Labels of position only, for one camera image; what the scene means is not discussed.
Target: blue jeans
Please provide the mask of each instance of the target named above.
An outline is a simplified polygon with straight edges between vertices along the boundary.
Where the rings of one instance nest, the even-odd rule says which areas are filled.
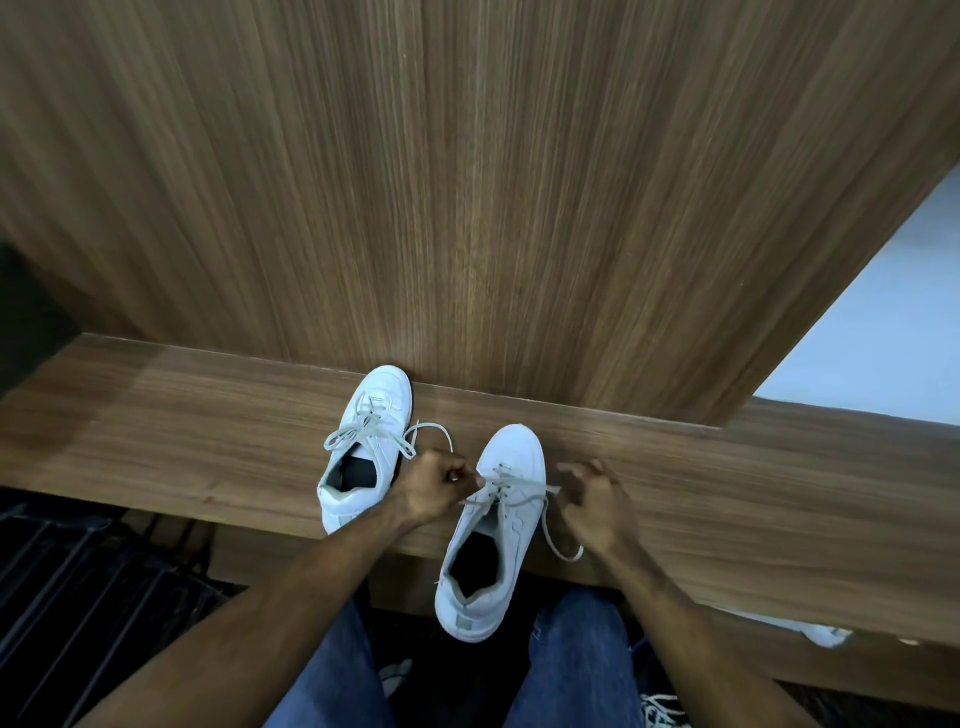
[[[353,602],[265,723],[267,728],[393,726]],[[574,587],[537,615],[530,671],[504,725],[642,725],[623,620],[593,590]]]

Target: person's left hand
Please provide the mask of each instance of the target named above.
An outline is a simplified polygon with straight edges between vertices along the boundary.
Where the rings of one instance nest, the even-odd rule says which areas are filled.
[[[409,528],[429,523],[483,488],[484,479],[456,452],[429,449],[410,461],[384,498]]]

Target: wood grain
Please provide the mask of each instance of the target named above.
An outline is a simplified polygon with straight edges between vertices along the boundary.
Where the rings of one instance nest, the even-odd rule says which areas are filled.
[[[0,230],[97,331],[718,424],[960,157],[958,26],[953,0],[8,2]]]
[[[236,526],[217,527],[209,575],[250,586],[283,570],[316,542]],[[441,561],[398,553],[383,556],[368,577],[371,604],[434,616]],[[823,649],[803,635],[709,610],[727,642],[775,680],[960,712],[960,649],[908,645],[889,635],[855,633]]]
[[[359,378],[85,334],[0,402],[0,482],[321,538],[323,441]],[[958,427],[766,400],[717,430],[431,385],[414,398],[470,458],[523,422],[551,465],[605,459],[698,601],[960,645]],[[440,558],[456,519],[397,547]],[[524,568],[610,583],[540,536]]]

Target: hand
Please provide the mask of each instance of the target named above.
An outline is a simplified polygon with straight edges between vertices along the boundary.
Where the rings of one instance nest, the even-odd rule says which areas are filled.
[[[623,486],[599,460],[558,463],[561,473],[580,481],[557,495],[560,512],[577,541],[604,561],[624,547],[639,546],[640,529],[634,506]]]
[[[429,523],[483,488],[463,455],[429,449],[410,461],[384,498],[407,529]]]

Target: black insole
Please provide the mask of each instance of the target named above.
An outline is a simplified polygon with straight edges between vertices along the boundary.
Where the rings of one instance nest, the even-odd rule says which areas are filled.
[[[457,580],[465,598],[496,583],[500,557],[496,541],[485,533],[473,531],[450,565],[450,576]]]
[[[330,474],[327,484],[341,493],[354,488],[375,488],[376,466],[365,457],[345,455],[340,467]]]

